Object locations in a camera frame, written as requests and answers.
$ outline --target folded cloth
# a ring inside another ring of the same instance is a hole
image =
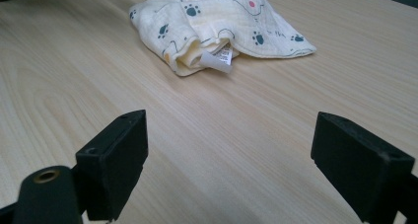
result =
[[[147,0],[129,12],[145,45],[179,76],[205,68],[199,65],[202,53],[215,53],[228,42],[260,58],[316,51],[267,0]]]

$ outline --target handkerchief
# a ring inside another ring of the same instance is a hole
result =
[[[314,53],[267,0],[147,0],[129,10],[145,45],[179,76],[205,67],[203,52],[230,43],[236,52],[259,58],[292,58]]]

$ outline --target cloth fold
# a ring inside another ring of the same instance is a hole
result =
[[[267,0],[147,0],[129,13],[145,45],[179,76],[204,69],[199,65],[202,53],[215,53],[228,42],[259,58],[316,51]]]

